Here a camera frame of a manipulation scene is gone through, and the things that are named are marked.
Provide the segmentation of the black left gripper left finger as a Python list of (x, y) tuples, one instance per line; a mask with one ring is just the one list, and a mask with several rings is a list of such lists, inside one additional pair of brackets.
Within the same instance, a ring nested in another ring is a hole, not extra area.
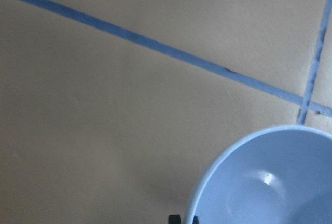
[(181, 216), (180, 215), (169, 215), (168, 224), (181, 224)]

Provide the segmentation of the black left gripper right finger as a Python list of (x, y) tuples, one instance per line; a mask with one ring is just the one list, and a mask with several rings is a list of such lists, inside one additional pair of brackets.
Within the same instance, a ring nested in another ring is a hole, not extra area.
[(193, 222), (192, 222), (192, 224), (199, 224), (199, 219), (198, 219), (197, 216), (194, 216), (194, 217), (193, 217)]

